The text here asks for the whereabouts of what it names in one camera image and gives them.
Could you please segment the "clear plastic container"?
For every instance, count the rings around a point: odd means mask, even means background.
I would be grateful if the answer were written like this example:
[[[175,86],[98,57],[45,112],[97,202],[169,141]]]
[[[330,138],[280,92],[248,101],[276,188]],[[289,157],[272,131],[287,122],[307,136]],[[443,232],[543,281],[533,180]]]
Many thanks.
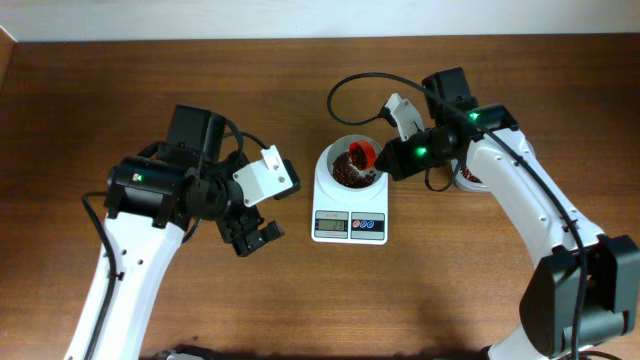
[[[526,144],[527,144],[527,148],[523,149],[523,151],[525,153],[531,154],[533,157],[536,157],[536,152],[532,144],[528,140],[526,140]],[[450,163],[451,163],[452,170],[455,170],[457,168],[458,161],[456,159],[453,159],[450,161]],[[481,183],[481,184],[472,183],[467,181],[465,178],[463,178],[461,175],[461,168],[458,169],[458,172],[455,173],[455,177],[454,177],[454,184],[458,189],[466,192],[481,192],[481,193],[490,192],[484,183]]]

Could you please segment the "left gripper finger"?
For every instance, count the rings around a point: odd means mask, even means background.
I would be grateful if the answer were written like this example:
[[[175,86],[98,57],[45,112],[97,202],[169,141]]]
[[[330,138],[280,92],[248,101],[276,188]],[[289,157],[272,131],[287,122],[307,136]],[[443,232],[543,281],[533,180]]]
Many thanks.
[[[285,230],[276,222],[271,221],[265,227],[259,230],[259,241],[268,243],[279,239],[285,235]]]
[[[233,248],[238,257],[247,257],[264,245],[264,236],[260,232],[253,232],[233,240]]]

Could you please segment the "red beans in bowl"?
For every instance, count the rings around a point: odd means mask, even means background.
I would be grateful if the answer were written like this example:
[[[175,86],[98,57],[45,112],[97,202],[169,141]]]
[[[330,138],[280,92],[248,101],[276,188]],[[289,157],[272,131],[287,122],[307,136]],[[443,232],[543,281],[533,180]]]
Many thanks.
[[[339,155],[333,162],[332,177],[339,184],[349,188],[365,188],[376,180],[375,172],[361,174],[351,162],[348,152]]]

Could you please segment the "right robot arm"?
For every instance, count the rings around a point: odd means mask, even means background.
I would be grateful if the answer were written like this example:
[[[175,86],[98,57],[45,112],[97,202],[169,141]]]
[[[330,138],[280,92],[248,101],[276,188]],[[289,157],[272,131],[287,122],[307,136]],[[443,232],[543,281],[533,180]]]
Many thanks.
[[[375,166],[394,180],[455,160],[496,198],[535,271],[519,305],[520,324],[484,349],[484,359],[577,359],[634,330],[639,248],[608,236],[554,183],[502,104],[481,106],[462,69],[437,72],[417,85],[435,125],[392,95],[380,117],[399,131]]]

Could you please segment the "orange measuring scoop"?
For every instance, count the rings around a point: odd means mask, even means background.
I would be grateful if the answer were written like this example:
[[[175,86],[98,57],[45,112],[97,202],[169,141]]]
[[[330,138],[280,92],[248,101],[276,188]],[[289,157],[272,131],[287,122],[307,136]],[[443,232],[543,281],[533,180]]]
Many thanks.
[[[358,170],[373,168],[376,160],[376,150],[367,140],[357,140],[349,145],[351,163]]]

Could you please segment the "red beans in container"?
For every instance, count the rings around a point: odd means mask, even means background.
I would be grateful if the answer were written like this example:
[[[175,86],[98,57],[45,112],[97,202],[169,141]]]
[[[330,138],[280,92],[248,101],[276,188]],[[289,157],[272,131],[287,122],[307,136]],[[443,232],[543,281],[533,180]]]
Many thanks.
[[[481,184],[482,183],[482,181],[479,178],[477,178],[476,176],[474,176],[467,167],[462,167],[461,168],[461,175],[462,175],[463,178],[465,178],[469,182],[477,183],[477,184]]]

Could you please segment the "white digital kitchen scale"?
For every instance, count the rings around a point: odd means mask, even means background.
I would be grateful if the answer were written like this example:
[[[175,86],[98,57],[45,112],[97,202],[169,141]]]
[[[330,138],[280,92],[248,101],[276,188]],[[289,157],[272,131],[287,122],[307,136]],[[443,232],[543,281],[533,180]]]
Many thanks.
[[[315,242],[384,245],[388,239],[388,175],[364,188],[338,183],[322,156],[314,177],[311,238]]]

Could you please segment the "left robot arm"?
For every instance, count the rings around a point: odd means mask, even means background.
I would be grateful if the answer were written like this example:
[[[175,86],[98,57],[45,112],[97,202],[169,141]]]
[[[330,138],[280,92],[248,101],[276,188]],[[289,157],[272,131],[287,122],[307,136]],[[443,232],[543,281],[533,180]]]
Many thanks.
[[[299,176],[275,146],[249,161],[245,137],[217,113],[178,105],[166,140],[111,169],[104,219],[83,195],[101,251],[66,358],[138,358],[166,270],[202,222],[239,257],[283,236],[257,205],[297,192]]]

